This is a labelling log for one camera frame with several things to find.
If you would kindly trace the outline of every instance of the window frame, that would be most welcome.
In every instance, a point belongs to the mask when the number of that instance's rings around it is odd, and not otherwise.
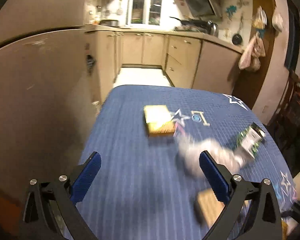
[[[131,23],[133,0],[128,0],[128,10],[127,10],[126,24],[129,25],[129,26],[135,27],[135,28],[145,28],[145,27],[146,28],[151,28],[151,29],[160,28],[162,11],[160,11],[160,24],[159,25],[148,24],[149,14],[150,14],[150,4],[151,4],[151,0],[144,0],[143,11],[142,11],[142,23]]]

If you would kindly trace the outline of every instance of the blue tablecloth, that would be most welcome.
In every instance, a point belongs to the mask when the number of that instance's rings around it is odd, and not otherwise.
[[[252,122],[265,127],[239,99],[200,90],[119,86],[112,90],[97,117],[82,153],[83,163],[93,151],[102,166],[77,208],[99,240],[200,240],[208,231],[195,219],[193,202],[210,187],[206,179],[187,176],[174,137],[148,138],[143,107],[167,105],[175,121],[196,141],[212,137],[234,148],[237,134]],[[209,126],[203,125],[203,112]],[[269,178],[279,207],[295,198],[289,169],[266,131],[255,163],[239,172],[245,180]],[[240,224],[234,227],[235,237]]]

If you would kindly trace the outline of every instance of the white star pattern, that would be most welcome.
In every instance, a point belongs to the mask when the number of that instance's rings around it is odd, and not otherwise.
[[[241,106],[241,107],[243,107],[244,109],[247,110],[247,108],[244,106],[243,102],[239,98],[236,98],[234,96],[229,96],[229,95],[226,95],[226,94],[223,94],[223,95],[226,96],[227,98],[229,98],[229,103],[231,103],[231,104],[238,104],[239,106]]]
[[[282,171],[280,171],[281,176],[282,176],[282,181],[280,182],[281,184],[281,193],[282,193],[282,203],[279,206],[280,211],[283,210],[283,208],[285,207],[286,204],[286,198],[288,200],[290,200],[290,202],[292,203],[293,201],[295,201],[295,189],[294,187],[292,187],[290,181],[288,181],[288,173],[282,173]]]
[[[288,187],[291,186],[291,183],[288,181],[288,174],[283,174],[282,171],[280,171],[281,176],[282,176],[282,181],[281,181],[281,185],[285,186],[286,188],[286,192],[288,192]]]
[[[182,127],[185,127],[185,126],[186,126],[184,120],[188,120],[188,119],[191,118],[191,117],[189,117],[189,116],[187,116],[187,115],[183,115],[183,114],[181,113],[181,110],[180,110],[180,109],[178,109],[178,111],[176,111],[175,113],[174,113],[174,112],[170,112],[170,114],[171,114],[171,118],[172,118],[171,121],[177,122],[177,123],[180,124]]]

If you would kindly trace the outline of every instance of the metal screw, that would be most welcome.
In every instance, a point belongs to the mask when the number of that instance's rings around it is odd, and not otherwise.
[[[269,179],[264,179],[263,182],[264,182],[264,184],[267,184],[267,185],[271,184],[271,181]]]
[[[60,181],[66,181],[67,179],[68,179],[67,175],[61,175],[61,176],[59,177],[59,180],[60,180]]]
[[[240,175],[237,175],[237,174],[233,176],[233,179],[234,179],[235,181],[241,181],[241,180],[242,180],[241,176],[240,176]]]
[[[36,179],[31,179],[30,185],[34,185],[34,184],[36,184],[36,183],[37,183],[37,180],[36,180]]]

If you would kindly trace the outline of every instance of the frying pan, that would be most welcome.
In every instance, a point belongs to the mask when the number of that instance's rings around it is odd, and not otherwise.
[[[202,20],[194,20],[194,19],[180,20],[180,19],[172,17],[172,16],[169,16],[169,17],[180,21],[182,25],[188,25],[188,24],[190,24],[190,25],[195,25],[195,26],[203,27],[203,28],[205,28],[206,25],[207,25],[207,22],[202,21]]]
[[[238,30],[238,32],[236,34],[234,34],[232,36],[232,43],[234,45],[241,45],[242,44],[243,40],[242,40],[242,36],[240,34],[242,25],[243,25],[243,13],[241,14],[241,17],[240,17],[239,30]]]

